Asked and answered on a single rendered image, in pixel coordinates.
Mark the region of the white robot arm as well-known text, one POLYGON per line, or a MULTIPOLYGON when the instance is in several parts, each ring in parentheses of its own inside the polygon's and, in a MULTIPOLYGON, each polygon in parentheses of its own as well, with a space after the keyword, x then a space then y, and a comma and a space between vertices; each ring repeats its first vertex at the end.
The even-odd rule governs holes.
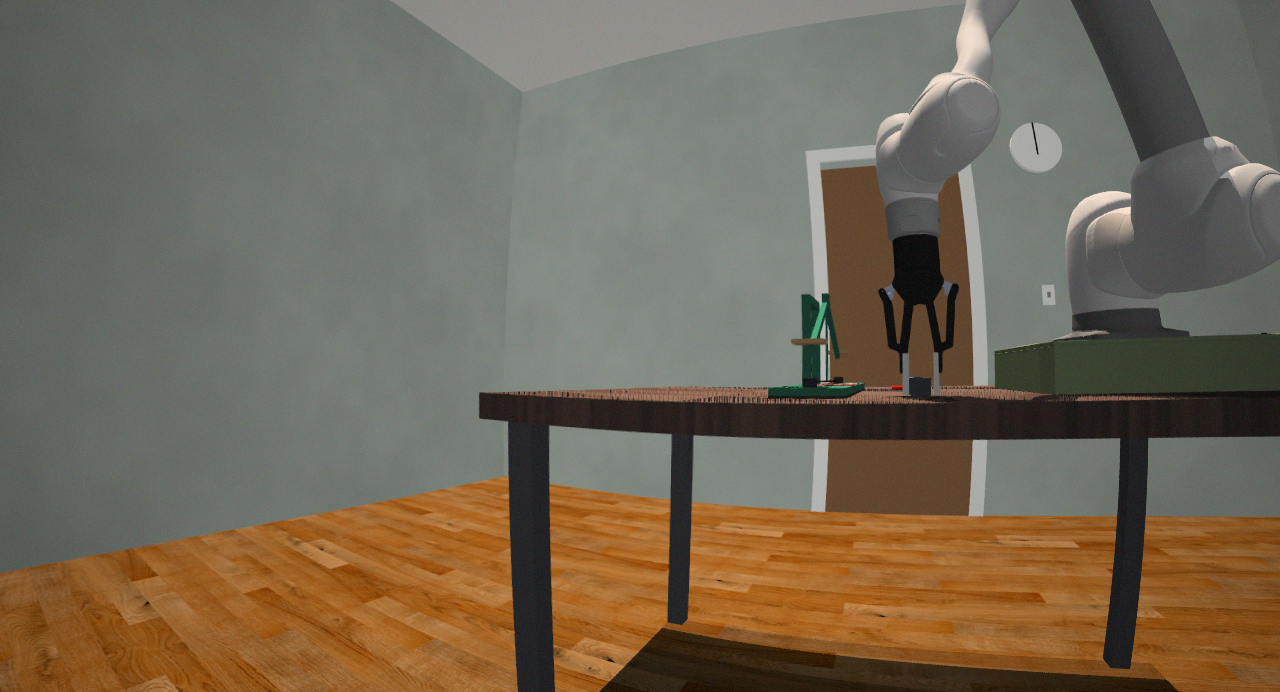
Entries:
MULTIPOLYGON (((876 169, 890 240, 940 238, 940 191, 995 139, 989 42, 1019 1, 966 0, 956 67, 937 74, 910 113, 881 123, 876 169)), ((1053 342, 1190 336, 1162 326, 1158 297, 1228 285, 1277 262, 1280 173, 1210 137, 1149 0, 1071 1, 1140 162, 1132 194, 1092 194, 1073 210, 1073 333, 1053 342)))

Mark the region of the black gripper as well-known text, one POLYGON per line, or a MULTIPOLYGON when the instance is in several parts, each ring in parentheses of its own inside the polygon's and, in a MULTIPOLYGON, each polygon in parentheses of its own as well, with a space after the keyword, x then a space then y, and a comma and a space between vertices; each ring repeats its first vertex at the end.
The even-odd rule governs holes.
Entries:
POLYGON ((913 322, 913 306, 925 304, 931 335, 933 338, 934 353, 934 395, 940 395, 940 374, 942 374, 942 354, 948 347, 954 347, 954 318, 955 301, 959 287, 945 281, 940 272, 940 247, 934 235, 905 235, 893 238, 893 281, 892 285, 879 288, 878 294, 884 304, 884 322, 888 347, 897 350, 900 356, 900 374, 902 374, 902 397, 909 395, 909 354, 908 345, 913 322), (900 271, 901 269, 901 271, 900 271), (946 342, 940 338, 938 322, 934 312, 934 297, 945 288, 947 295, 946 342), (897 344, 893 320, 893 292, 897 292, 904 301, 902 329, 900 344, 897 344))

